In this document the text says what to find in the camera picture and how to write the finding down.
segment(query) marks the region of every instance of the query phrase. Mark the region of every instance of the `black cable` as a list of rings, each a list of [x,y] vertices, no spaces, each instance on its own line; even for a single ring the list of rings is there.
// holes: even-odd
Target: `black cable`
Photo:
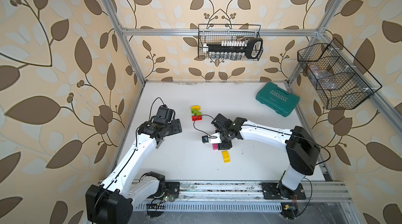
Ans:
[[[322,164],[322,163],[324,163],[324,162],[326,162],[326,161],[329,161],[329,159],[331,158],[331,153],[330,153],[324,146],[322,146],[322,145],[320,145],[320,144],[318,144],[318,143],[316,143],[316,142],[314,142],[314,141],[308,140],[307,138],[295,136],[295,135],[292,135],[292,134],[289,134],[289,133],[284,133],[284,132],[281,132],[281,131],[275,131],[275,130],[272,130],[272,129],[267,129],[267,128],[264,128],[264,127],[261,127],[261,126],[252,126],[252,127],[257,127],[257,128],[262,128],[262,129],[269,130],[269,131],[274,131],[274,132],[277,132],[277,133],[280,133],[280,134],[283,134],[283,135],[289,135],[289,136],[298,137],[298,138],[307,140],[307,141],[309,141],[309,142],[312,142],[313,144],[316,144],[317,146],[320,146],[322,149],[324,149],[325,151],[328,152],[329,157],[328,157],[328,159],[326,159],[326,160],[324,160],[324,161],[322,161],[322,162],[319,162],[319,163],[317,163],[316,165],[319,165],[319,164]]]
[[[162,102],[162,104],[165,105],[165,103],[163,102],[162,98],[157,97],[157,98],[153,101],[153,103],[152,103],[152,105],[151,105],[151,109],[149,110],[149,118],[148,118],[148,121],[151,120],[152,106],[153,106],[153,104],[155,103],[155,101],[158,100],[158,99],[160,99],[160,101]]]
[[[201,130],[195,128],[195,121],[197,121],[197,119],[198,119],[199,117],[201,117],[201,116],[209,116],[210,118],[212,118],[212,120],[214,120],[214,118],[211,117],[210,115],[206,115],[206,114],[199,115],[199,116],[194,120],[194,122],[193,122],[193,127],[194,127],[194,129],[196,129],[197,131],[201,131]],[[207,136],[209,136],[210,138],[217,138],[216,136],[211,136],[211,135],[209,135],[209,134],[206,133],[205,131],[201,131],[201,132],[205,133],[205,134],[206,134]]]
[[[300,215],[303,214],[304,210],[307,208],[308,204],[310,203],[311,198],[313,197],[313,184],[311,183],[311,181],[310,181],[308,178],[304,177],[304,179],[307,179],[307,180],[310,182],[310,186],[311,186],[311,195],[310,195],[310,198],[308,199],[307,204],[306,204],[306,206],[304,207],[303,211],[302,211],[301,213],[299,213],[298,215],[296,215],[295,217],[299,217]]]

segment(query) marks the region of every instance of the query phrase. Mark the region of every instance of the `black mounting plate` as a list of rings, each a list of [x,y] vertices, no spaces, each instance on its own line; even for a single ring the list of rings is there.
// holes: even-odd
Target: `black mounting plate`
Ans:
[[[281,196],[279,196],[279,189],[277,188],[277,185],[278,183],[261,183],[264,199],[283,199]],[[294,193],[297,195],[298,199],[306,199],[303,186],[301,184],[299,184]]]

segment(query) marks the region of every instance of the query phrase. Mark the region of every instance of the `aluminum frame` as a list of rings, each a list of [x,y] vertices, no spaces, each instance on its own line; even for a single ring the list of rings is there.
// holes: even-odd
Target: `aluminum frame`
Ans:
[[[139,83],[142,86],[144,86],[145,78],[143,76],[141,68],[137,62],[137,59],[135,58],[135,55],[130,47],[130,44],[129,44],[127,38],[122,33],[121,24],[119,22],[119,19],[117,17],[117,14],[115,12],[112,2],[110,0],[100,0],[100,1],[102,2],[105,12],[106,12],[107,16],[109,17],[109,20],[112,23],[112,26],[116,32],[116,35],[119,38],[119,40],[123,46],[123,49],[127,54],[127,58],[128,58],[128,61],[130,62],[130,65],[133,67],[134,72],[137,74]]]

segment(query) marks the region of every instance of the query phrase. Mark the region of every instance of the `floor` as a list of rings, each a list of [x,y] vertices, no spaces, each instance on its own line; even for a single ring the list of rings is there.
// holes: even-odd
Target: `floor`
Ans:
[[[122,155],[135,141],[135,129],[148,120],[149,109],[157,97],[176,112],[183,132],[165,137],[160,147],[144,161],[136,179],[149,171],[166,176],[167,180],[279,180],[289,165],[287,154],[279,149],[252,140],[232,141],[230,162],[224,163],[221,151],[213,151],[212,145],[203,144],[204,133],[193,127],[191,106],[199,105],[203,114],[215,117],[218,113],[234,120],[243,117],[265,126],[293,129],[300,126],[295,111],[283,117],[273,109],[259,103],[255,97],[264,83],[147,83],[124,143]],[[277,83],[285,88],[284,83]],[[155,115],[161,102],[155,102],[151,116]],[[209,134],[215,132],[212,119],[204,116],[195,126]],[[322,181],[319,168],[310,180]]]
[[[149,218],[145,212],[133,212],[129,224],[347,224],[342,208],[336,203],[311,203],[296,220],[286,220],[277,213],[194,213],[166,212]]]

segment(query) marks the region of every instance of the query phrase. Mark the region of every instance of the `leaf pattern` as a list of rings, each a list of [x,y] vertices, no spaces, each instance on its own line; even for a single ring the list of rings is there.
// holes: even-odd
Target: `leaf pattern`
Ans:
[[[50,169],[57,169],[67,165],[75,159],[75,157],[81,151],[81,148],[82,142],[79,140],[68,142],[62,148],[60,148],[56,154],[53,155],[46,167]]]
[[[60,105],[46,96],[33,96],[11,107],[5,115],[32,125],[52,121],[60,111]]]
[[[0,66],[0,91],[15,84],[20,78],[20,70],[14,66]]]
[[[95,157],[94,164],[98,163],[104,156],[107,149],[107,144],[103,143],[103,145],[99,148],[98,153]]]
[[[15,169],[21,158],[21,152],[8,155],[0,160],[0,183],[3,182]]]

